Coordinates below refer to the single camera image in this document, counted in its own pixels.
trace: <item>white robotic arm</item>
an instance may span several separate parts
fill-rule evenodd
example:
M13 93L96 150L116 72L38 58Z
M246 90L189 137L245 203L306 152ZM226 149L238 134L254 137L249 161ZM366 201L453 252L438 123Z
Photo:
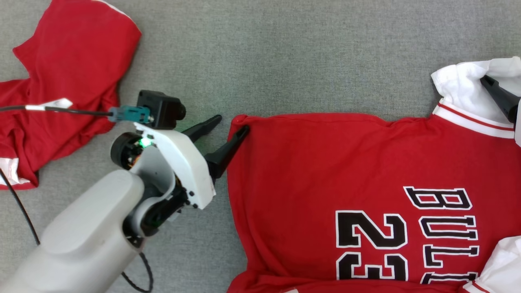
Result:
M135 123L137 133L123 134L111 150L113 161L129 170L106 175L59 214L0 292L105 292L166 219L186 205L210 203L215 179L249 131L244 127L203 157L193 141L220 120L183 133Z

